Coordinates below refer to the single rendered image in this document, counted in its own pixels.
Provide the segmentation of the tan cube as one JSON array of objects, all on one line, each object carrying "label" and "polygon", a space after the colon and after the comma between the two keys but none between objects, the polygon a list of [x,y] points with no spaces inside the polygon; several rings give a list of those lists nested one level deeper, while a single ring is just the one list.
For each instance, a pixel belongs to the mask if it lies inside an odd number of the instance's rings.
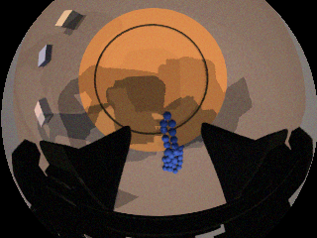
[{"label": "tan cube", "polygon": [[62,15],[60,15],[59,20],[56,21],[56,25],[74,31],[76,25],[82,20],[82,17],[82,13],[72,11],[72,9],[71,11],[64,11]]}]

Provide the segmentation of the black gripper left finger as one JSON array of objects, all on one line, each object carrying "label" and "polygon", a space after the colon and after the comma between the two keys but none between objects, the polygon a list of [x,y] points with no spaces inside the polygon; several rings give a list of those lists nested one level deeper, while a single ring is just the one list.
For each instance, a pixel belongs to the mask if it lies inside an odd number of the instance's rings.
[{"label": "black gripper left finger", "polygon": [[71,172],[103,209],[114,211],[131,136],[131,126],[124,126],[88,146],[74,148],[44,140],[40,148],[49,164]]}]

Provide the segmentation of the round wooden bead board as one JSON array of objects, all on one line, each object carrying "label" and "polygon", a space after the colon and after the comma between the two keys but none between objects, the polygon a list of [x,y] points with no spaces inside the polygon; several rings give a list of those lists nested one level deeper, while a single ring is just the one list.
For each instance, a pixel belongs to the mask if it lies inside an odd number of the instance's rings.
[{"label": "round wooden bead board", "polygon": [[221,110],[226,70],[221,48],[197,21],[139,9],[111,20],[87,45],[79,95],[103,135],[131,126],[131,150],[163,151],[163,114],[177,122],[178,147],[198,138]]}]

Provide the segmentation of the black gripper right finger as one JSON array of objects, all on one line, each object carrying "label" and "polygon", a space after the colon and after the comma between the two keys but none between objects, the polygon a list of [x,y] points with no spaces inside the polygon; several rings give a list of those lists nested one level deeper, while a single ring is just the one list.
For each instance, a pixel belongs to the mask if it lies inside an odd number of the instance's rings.
[{"label": "black gripper right finger", "polygon": [[225,128],[202,123],[203,143],[217,172],[226,203],[242,197],[242,191],[254,178],[266,154],[285,143],[288,131],[285,128],[253,140]]}]

